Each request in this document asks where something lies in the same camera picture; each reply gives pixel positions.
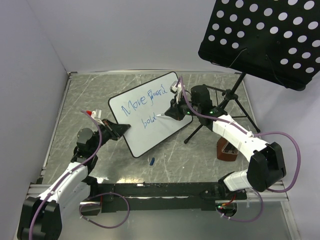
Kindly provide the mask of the white whiteboard black frame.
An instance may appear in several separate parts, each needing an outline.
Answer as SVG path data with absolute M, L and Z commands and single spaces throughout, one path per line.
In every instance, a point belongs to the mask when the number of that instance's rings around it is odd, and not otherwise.
M 177 74 L 172 71 L 108 100 L 116 122 L 130 125 L 124 139 L 134 158 L 139 158 L 192 123 L 192 116 L 186 116 L 181 121 L 159 116 L 170 107 L 170 101 L 174 98 L 170 87 L 177 80 Z

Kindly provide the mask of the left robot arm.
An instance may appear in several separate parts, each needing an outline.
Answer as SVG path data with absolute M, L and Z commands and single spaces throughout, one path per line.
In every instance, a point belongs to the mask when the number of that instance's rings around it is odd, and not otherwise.
M 131 126 L 107 119 L 94 124 L 97 131 L 83 128 L 77 133 L 73 156 L 61 176 L 43 193 L 24 201 L 17 228 L 19 240 L 57 240 L 68 213 L 83 200 L 98 197 L 98 181 L 90 176 L 98 161 L 97 152 L 107 141 L 123 137 Z

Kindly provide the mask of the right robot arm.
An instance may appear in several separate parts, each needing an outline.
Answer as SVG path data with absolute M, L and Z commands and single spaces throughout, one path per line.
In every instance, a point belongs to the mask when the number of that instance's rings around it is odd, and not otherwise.
M 192 88 L 191 99 L 181 83 L 174 82 L 170 91 L 174 98 L 165 116 L 177 121 L 186 116 L 197 117 L 202 126 L 227 140 L 249 163 L 246 170 L 231 172 L 219 180 L 218 193 L 223 199 L 230 199 L 236 191 L 247 188 L 263 192 L 286 176 L 281 146 L 256 137 L 224 109 L 213 106 L 209 90 L 204 85 Z

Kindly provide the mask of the blue marker cap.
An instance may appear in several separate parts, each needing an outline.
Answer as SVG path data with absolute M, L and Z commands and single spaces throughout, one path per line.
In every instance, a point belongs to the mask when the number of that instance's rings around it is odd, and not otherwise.
M 154 162 L 155 162 L 155 158 L 153 157 L 153 158 L 150 160 L 149 165 L 152 166 L 152 165 L 154 164 Z

